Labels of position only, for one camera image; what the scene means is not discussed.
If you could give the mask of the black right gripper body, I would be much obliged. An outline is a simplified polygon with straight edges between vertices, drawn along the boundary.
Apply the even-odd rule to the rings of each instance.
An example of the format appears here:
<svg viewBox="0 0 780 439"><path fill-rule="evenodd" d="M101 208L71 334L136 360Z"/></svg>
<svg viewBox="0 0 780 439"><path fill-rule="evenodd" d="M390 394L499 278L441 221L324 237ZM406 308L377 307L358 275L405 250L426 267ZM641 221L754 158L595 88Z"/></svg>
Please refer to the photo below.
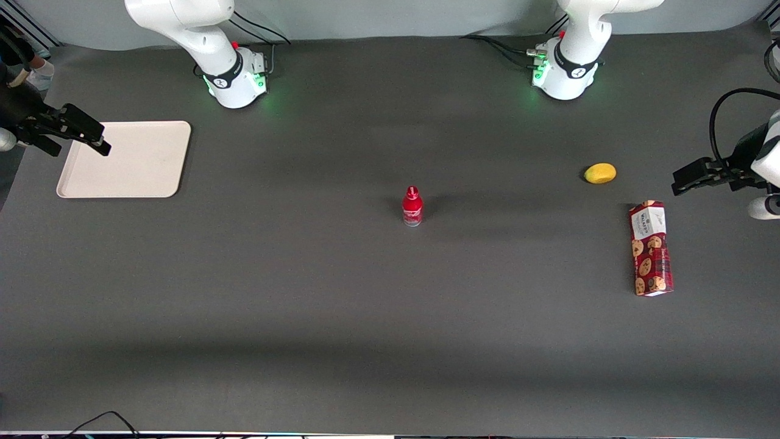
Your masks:
<svg viewBox="0 0 780 439"><path fill-rule="evenodd" d="M11 87L1 85L2 128L17 139L31 135L59 135L57 109L44 102L38 90L27 82Z"/></svg>

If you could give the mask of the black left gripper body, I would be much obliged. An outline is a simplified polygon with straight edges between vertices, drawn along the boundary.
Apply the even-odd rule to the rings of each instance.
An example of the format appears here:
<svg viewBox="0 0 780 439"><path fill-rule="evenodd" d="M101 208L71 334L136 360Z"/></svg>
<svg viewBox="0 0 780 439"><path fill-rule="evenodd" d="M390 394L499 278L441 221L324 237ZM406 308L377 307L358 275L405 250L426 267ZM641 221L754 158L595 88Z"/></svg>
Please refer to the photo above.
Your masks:
<svg viewBox="0 0 780 439"><path fill-rule="evenodd" d="M768 154L770 148L764 145L768 130L768 123L764 123L739 139L732 155L725 159L729 168L725 173L727 183L768 184L766 178L758 175L752 168L753 162Z"/></svg>

